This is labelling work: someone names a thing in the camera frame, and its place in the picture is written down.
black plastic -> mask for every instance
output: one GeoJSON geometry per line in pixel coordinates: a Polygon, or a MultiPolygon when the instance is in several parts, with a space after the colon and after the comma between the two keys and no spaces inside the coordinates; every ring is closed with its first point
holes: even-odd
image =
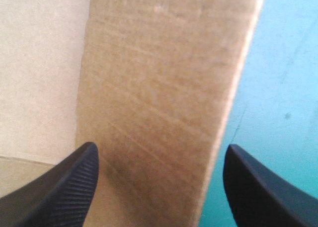
{"type": "Polygon", "coordinates": [[[98,150],[86,143],[36,180],[2,197],[0,227],[81,227],[97,179],[98,150]]]}
{"type": "Polygon", "coordinates": [[[223,181],[238,227],[318,227],[318,200],[237,145],[228,147],[223,181]]]}

textured surface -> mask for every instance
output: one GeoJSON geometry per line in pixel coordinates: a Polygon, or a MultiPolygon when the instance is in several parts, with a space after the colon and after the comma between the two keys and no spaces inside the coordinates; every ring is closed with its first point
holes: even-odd
{"type": "Polygon", "coordinates": [[[131,226],[196,225],[261,1],[91,0],[77,143],[131,226]]]}
{"type": "Polygon", "coordinates": [[[2,227],[81,227],[98,179],[98,151],[86,143],[50,171],[0,199],[2,227]]]}
{"type": "Polygon", "coordinates": [[[57,164],[75,149],[89,0],[0,0],[0,156],[57,164]]]}

black object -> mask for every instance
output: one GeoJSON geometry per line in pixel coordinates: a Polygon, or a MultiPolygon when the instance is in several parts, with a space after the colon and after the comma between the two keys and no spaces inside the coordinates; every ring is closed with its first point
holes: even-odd
{"type": "Polygon", "coordinates": [[[229,145],[223,181],[238,227],[318,227],[318,200],[238,145],[229,145]]]}
{"type": "Polygon", "coordinates": [[[36,180],[2,197],[0,227],[81,227],[97,179],[98,150],[85,143],[36,180]]]}

blue surface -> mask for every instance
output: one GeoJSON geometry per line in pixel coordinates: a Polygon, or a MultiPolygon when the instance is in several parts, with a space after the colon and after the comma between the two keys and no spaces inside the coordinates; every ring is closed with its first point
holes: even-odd
{"type": "Polygon", "coordinates": [[[235,227],[222,183],[236,143],[318,198],[318,0],[265,0],[200,227],[235,227]]]}

scratch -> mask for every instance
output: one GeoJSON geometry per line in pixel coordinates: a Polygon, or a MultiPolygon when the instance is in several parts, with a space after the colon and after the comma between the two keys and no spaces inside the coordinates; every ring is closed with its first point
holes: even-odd
{"type": "Polygon", "coordinates": [[[236,135],[237,135],[237,133],[238,133],[238,131],[239,131],[239,129],[240,129],[240,126],[241,126],[241,123],[242,123],[244,114],[245,114],[245,112],[246,112],[246,108],[247,108],[247,106],[245,106],[245,108],[244,108],[244,110],[243,110],[243,113],[242,113],[241,116],[240,116],[240,119],[239,119],[239,122],[238,122],[238,126],[237,126],[237,128],[235,129],[235,132],[234,132],[233,137],[232,137],[232,139],[231,139],[231,143],[233,143],[233,141],[234,141],[234,139],[235,139],[235,137],[236,137],[236,135]]]}
{"type": "Polygon", "coordinates": [[[298,45],[296,46],[292,56],[289,58],[287,64],[286,64],[286,69],[283,72],[283,74],[281,75],[281,79],[280,79],[280,83],[284,83],[288,72],[290,71],[292,65],[294,64],[300,50],[302,49],[303,45],[305,44],[305,42],[308,40],[309,36],[311,35],[312,31],[315,29],[316,24],[318,22],[318,16],[312,21],[312,23],[310,24],[310,26],[308,27],[308,29],[304,32],[300,42],[298,43],[298,45]]]}

